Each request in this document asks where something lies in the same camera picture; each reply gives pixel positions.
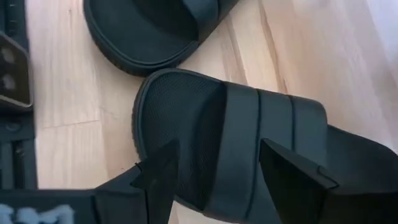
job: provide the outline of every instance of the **black slide sandal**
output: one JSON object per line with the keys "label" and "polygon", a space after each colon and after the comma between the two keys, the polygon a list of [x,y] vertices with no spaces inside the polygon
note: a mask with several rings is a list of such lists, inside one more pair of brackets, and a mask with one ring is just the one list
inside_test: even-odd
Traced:
{"label": "black slide sandal", "polygon": [[238,0],[84,0],[91,36],[117,67],[146,76],[176,67]]}
{"label": "black slide sandal", "polygon": [[281,223],[258,163],[264,138],[326,167],[341,183],[398,189],[397,156],[328,125],[313,100],[166,69],[142,84],[132,122],[143,159],[179,139],[177,201],[212,218]]}
{"label": "black slide sandal", "polygon": [[25,1],[0,8],[0,189],[36,189],[33,83]]}

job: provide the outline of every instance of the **textured footbed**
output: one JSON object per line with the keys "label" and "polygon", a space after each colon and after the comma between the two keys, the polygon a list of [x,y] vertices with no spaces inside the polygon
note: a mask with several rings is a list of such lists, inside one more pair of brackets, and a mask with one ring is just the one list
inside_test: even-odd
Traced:
{"label": "textured footbed", "polygon": [[186,11],[181,11],[178,17],[186,21],[185,27],[192,29],[188,34],[178,34],[172,33],[175,29],[165,31],[160,24],[155,25],[148,16],[143,16],[142,12],[148,13],[143,7],[145,4],[139,4],[138,8],[137,3],[140,1],[84,0],[91,36],[100,51],[117,67],[144,76],[161,68],[177,66],[198,47],[199,43],[188,35],[196,34],[196,31],[191,32],[196,27]]}
{"label": "textured footbed", "polygon": [[[170,69],[151,75],[134,104],[134,142],[142,159],[171,139],[182,141],[177,197],[190,208],[203,210],[212,190],[225,101],[222,81]],[[330,125],[327,136],[326,168],[339,183],[374,192],[398,189],[398,159],[390,149]],[[266,198],[265,192],[254,197]],[[267,213],[258,206],[265,209],[264,204],[252,206],[251,220]],[[279,223],[273,218],[268,223]]]}
{"label": "textured footbed", "polygon": [[218,160],[224,86],[218,80],[172,70],[151,76],[145,83],[139,93],[145,100],[136,101],[134,111],[134,117],[140,117],[134,119],[136,146],[145,149],[140,156],[145,159],[171,139],[187,139],[180,142],[177,196],[203,210]]}

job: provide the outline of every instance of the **wooden floor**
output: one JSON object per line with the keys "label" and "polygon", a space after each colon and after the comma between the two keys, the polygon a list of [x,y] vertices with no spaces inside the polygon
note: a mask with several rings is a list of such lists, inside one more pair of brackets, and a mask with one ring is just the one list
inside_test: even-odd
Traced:
{"label": "wooden floor", "polygon": [[[27,8],[40,187],[96,187],[138,161],[131,109],[142,78],[102,56],[81,0]],[[398,152],[397,21],[396,0],[240,0],[180,67],[316,99],[329,123]],[[170,223],[220,222],[176,204]]]}

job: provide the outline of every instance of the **black plastic piece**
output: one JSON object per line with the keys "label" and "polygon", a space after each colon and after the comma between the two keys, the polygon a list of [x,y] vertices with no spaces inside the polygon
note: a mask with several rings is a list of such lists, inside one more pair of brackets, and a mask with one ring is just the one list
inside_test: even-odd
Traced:
{"label": "black plastic piece", "polygon": [[398,223],[398,190],[341,185],[324,167],[269,139],[261,141],[259,162],[284,224]]}
{"label": "black plastic piece", "polygon": [[[271,197],[277,194],[271,194],[258,163],[261,139],[326,167],[338,183],[366,186],[367,192],[398,190],[397,155],[329,125],[324,107],[313,100],[166,69],[143,82],[132,113],[133,139],[142,158],[169,139],[179,139],[176,199],[212,218],[281,224]],[[276,189],[281,197],[312,196],[289,185]]]}
{"label": "black plastic piece", "polygon": [[92,190],[0,190],[0,220],[59,224],[167,224],[179,143]]}
{"label": "black plastic piece", "polygon": [[84,0],[83,5],[90,34],[105,57],[146,77],[188,58],[237,1]]}
{"label": "black plastic piece", "polygon": [[0,2],[0,189],[36,189],[35,128],[24,0]]}

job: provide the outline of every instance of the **black strap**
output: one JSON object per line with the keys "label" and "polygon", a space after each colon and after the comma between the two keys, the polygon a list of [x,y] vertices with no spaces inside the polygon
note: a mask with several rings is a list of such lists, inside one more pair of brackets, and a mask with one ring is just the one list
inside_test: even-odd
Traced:
{"label": "black strap", "polygon": [[177,186],[178,148],[172,141],[92,190],[0,190],[0,221],[167,224]]}
{"label": "black strap", "polygon": [[220,154],[206,213],[243,220],[249,208],[257,166],[257,90],[225,83],[226,109]]}
{"label": "black strap", "polygon": [[181,0],[195,18],[198,26],[198,40],[204,41],[218,24],[217,0]]}
{"label": "black strap", "polygon": [[25,0],[2,2],[0,8],[0,31],[29,51],[25,21]]}

